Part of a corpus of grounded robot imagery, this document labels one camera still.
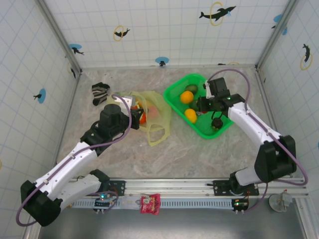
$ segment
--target cable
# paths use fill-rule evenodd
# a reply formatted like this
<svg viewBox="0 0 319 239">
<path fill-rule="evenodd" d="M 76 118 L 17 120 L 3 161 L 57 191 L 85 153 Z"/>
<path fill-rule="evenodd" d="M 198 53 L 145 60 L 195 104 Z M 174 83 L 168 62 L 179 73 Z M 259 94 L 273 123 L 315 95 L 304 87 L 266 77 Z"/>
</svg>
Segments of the cable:
<svg viewBox="0 0 319 239">
<path fill-rule="evenodd" d="M 247 96 L 246 96 L 246 100 L 245 100 L 245 110 L 247 112 L 247 115 L 250 118 L 252 118 L 253 121 L 255 121 L 269 135 L 269 137 L 293 160 L 293 162 L 295 162 L 295 164 L 300 168 L 300 170 L 301 170 L 301 172 L 302 172 L 302 174 L 303 174 L 303 176 L 305 178 L 305 181 L 303 183 L 289 182 L 289 181 L 282 180 L 282 179 L 277 179 L 276 181 L 283 182 L 283 183 L 288 183 L 288 184 L 292 184 L 292 185 L 296 185 L 296 186 L 304 186 L 304 185 L 306 185 L 308 183 L 308 175 L 307 175 L 305 169 L 303 168 L 303 166 L 300 164 L 300 162 L 289 152 L 289 150 L 286 149 L 286 147 L 284 147 L 270 132 L 268 132 L 266 127 L 264 127 L 264 125 L 259 120 L 257 120 L 250 112 L 248 112 L 247 102 L 248 102 L 248 99 L 249 99 L 249 96 L 250 96 L 250 82 L 249 82 L 247 76 L 244 73 L 242 73 L 241 71 L 237 70 L 237 69 L 227 68 L 227 69 L 223 69 L 223 70 L 220 70 L 220 71 L 217 71 L 216 73 L 214 73 L 208 79 L 208 81 L 210 81 L 217 74 L 219 74 L 221 72 L 224 72 L 224 71 L 234 71 L 234 72 L 239 73 L 242 77 L 244 77 L 244 79 L 247 82 L 247 87 L 248 87 Z M 264 198 L 266 196 L 267 190 L 268 190 L 268 183 L 266 183 L 266 189 L 265 189 L 264 194 L 261 197 L 261 199 L 253 207 L 247 209 L 245 211 L 246 213 L 252 211 L 253 209 L 258 207 L 262 203 L 262 201 L 264 200 Z"/>
<path fill-rule="evenodd" d="M 79 180 L 79 177 L 85 178 L 84 176 L 80 175 L 80 176 L 78 176 L 78 177 L 76 178 L 76 181 Z"/>
<path fill-rule="evenodd" d="M 110 189 L 113 189 L 113 190 L 117 193 L 117 195 L 119 194 L 119 192 L 118 192 L 118 190 L 116 189 L 116 187 L 111 187 Z"/>
<path fill-rule="evenodd" d="M 118 96 L 118 95 L 115 95 L 115 94 L 112 94 L 112 98 L 115 100 L 115 98 L 119 98 L 125 105 L 126 109 L 128 112 L 130 112 L 130 108 L 128 106 L 128 104 L 125 102 L 125 100 Z M 92 146 L 89 146 L 89 147 L 85 147 L 85 148 L 82 148 L 80 149 L 79 151 L 75 152 L 73 154 L 73 156 L 75 157 L 76 155 L 78 155 L 79 153 L 85 151 L 85 150 L 88 150 L 88 149 L 93 149 L 93 148 L 97 148 L 97 147 L 104 147 L 104 146 L 107 146 L 107 145 L 111 145 L 113 143 L 117 143 L 119 142 L 120 140 L 122 140 L 130 131 L 131 129 L 131 126 L 132 126 L 132 116 L 131 114 L 129 113 L 129 126 L 128 126 L 128 130 L 124 132 L 124 134 L 120 137 L 120 138 L 117 138 L 111 142 L 107 142 L 107 143 L 101 143 L 101 144 L 95 144 L 95 145 L 92 145 Z M 71 160 L 73 159 L 73 157 L 69 157 L 59 168 L 57 168 L 57 170 L 55 170 L 46 180 L 49 182 L 65 165 L 67 165 Z M 36 221 L 34 222 L 31 222 L 31 223 L 27 223 L 27 224 L 23 224 L 20 222 L 20 219 L 19 219 L 19 216 L 20 216 L 20 213 L 23 209 L 23 207 L 26 205 L 26 203 L 30 200 L 30 198 L 33 197 L 33 195 L 40 190 L 40 188 L 42 188 L 43 186 L 45 185 L 45 183 L 41 183 L 40 186 L 38 186 L 36 189 L 34 189 L 28 196 L 27 198 L 22 202 L 21 206 L 19 207 L 17 213 L 16 213 L 16 216 L 15 216 L 15 221 L 16 223 L 21 226 L 21 227 L 28 227 L 28 226 L 31 226 L 33 224 L 36 223 Z"/>
<path fill-rule="evenodd" d="M 255 205 L 253 205 L 251 208 L 245 210 L 245 213 L 248 213 L 248 212 L 254 210 L 256 207 L 258 207 L 263 202 L 263 200 L 267 194 L 267 190 L 268 190 L 268 183 L 266 183 L 266 188 L 265 188 L 265 191 L 264 191 L 261 199 Z"/>
<path fill-rule="evenodd" d="M 245 199 L 245 198 L 247 198 L 247 197 L 248 197 L 248 200 L 249 200 L 249 193 L 250 193 L 250 192 L 249 192 L 249 191 L 247 191 L 247 192 L 246 192 L 246 196 L 245 196 L 245 197 L 243 197 L 242 199 Z"/>
</svg>

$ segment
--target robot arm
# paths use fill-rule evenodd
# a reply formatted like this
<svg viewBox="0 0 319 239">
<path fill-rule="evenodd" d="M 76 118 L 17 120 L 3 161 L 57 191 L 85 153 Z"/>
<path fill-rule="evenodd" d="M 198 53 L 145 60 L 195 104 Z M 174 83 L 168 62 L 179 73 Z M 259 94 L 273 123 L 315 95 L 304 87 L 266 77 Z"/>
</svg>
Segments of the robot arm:
<svg viewBox="0 0 319 239">
<path fill-rule="evenodd" d="M 296 171 L 292 159 L 274 142 L 269 133 L 296 156 L 295 141 L 291 136 L 282 136 L 256 116 L 245 100 L 239 95 L 231 95 L 224 78 L 206 81 L 206 97 L 199 97 L 199 111 L 222 112 L 234 121 L 259 147 L 254 166 L 239 170 L 230 175 L 229 188 L 234 194 L 246 192 L 247 186 L 258 182 L 268 183 Z"/>
<path fill-rule="evenodd" d="M 135 101 L 124 98 L 130 109 Z M 96 159 L 111 144 L 90 149 L 90 146 L 114 141 L 114 137 L 124 133 L 129 127 L 131 114 L 131 128 L 138 129 L 143 109 L 121 110 L 115 104 L 104 107 L 100 113 L 100 120 L 93 123 L 84 133 L 74 149 L 53 169 L 38 178 L 34 183 L 26 181 L 21 186 L 21 201 L 35 190 L 38 190 L 23 207 L 42 226 L 52 223 L 60 212 L 77 199 L 95 192 L 108 191 L 110 178 L 99 170 L 90 172 L 85 178 L 68 184 L 81 168 Z"/>
</svg>

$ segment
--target green basket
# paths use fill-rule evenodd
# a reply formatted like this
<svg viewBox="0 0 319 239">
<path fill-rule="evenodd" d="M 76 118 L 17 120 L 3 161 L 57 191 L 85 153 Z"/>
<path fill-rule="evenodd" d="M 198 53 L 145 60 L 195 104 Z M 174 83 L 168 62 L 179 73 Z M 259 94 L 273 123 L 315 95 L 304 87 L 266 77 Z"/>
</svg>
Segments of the green basket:
<svg viewBox="0 0 319 239">
<path fill-rule="evenodd" d="M 233 122 L 229 118 L 222 116 L 221 120 L 223 121 L 223 127 L 218 131 L 214 131 L 211 127 L 211 116 L 213 112 L 207 112 L 206 114 L 197 116 L 196 123 L 191 123 L 184 115 L 185 110 L 187 110 L 189 106 L 183 104 L 179 100 L 179 97 L 185 91 L 186 86 L 190 84 L 198 86 L 198 92 L 194 96 L 195 100 L 200 96 L 206 96 L 206 90 L 203 88 L 205 81 L 206 79 L 199 74 L 189 74 L 168 87 L 164 91 L 164 99 L 200 136 L 212 139 L 220 136 L 233 124 Z"/>
</svg>

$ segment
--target black sock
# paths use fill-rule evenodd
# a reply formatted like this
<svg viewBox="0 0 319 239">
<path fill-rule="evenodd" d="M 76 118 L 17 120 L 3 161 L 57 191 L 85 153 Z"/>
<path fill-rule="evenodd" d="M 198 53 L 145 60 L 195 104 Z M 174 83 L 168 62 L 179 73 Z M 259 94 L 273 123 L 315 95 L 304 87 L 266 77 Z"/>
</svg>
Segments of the black sock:
<svg viewBox="0 0 319 239">
<path fill-rule="evenodd" d="M 109 90 L 110 86 L 108 84 L 104 84 L 102 82 L 99 82 L 95 85 L 92 85 L 92 92 L 93 94 L 95 92 L 107 92 Z"/>
<path fill-rule="evenodd" d="M 104 101 L 106 101 L 107 98 L 108 98 L 108 94 L 107 93 L 100 94 L 99 96 L 94 97 L 93 104 L 95 106 L 98 106 L 99 104 L 101 104 Z"/>
<path fill-rule="evenodd" d="M 94 96 L 93 105 L 98 106 L 107 99 L 109 88 L 109 85 L 102 82 L 92 85 L 92 92 Z"/>
</svg>

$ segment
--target black bracket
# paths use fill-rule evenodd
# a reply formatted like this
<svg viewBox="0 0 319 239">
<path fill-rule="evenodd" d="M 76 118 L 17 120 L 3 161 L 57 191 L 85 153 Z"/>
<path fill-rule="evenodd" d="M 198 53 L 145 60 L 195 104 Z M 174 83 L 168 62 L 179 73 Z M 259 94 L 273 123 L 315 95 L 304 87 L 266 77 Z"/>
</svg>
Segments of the black bracket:
<svg viewBox="0 0 319 239">
<path fill-rule="evenodd" d="M 212 186 L 214 190 L 214 196 L 246 196 L 249 192 L 249 196 L 258 196 L 259 190 L 258 187 L 255 187 L 254 184 L 249 184 L 243 186 L 240 191 L 233 192 L 229 180 L 214 180 L 212 184 L 207 184 Z"/>
<path fill-rule="evenodd" d="M 110 178 L 102 171 L 95 169 L 90 172 L 101 182 L 101 186 L 97 192 L 112 191 L 116 192 L 118 196 L 124 196 L 125 194 L 125 181 L 111 181 Z"/>
</svg>

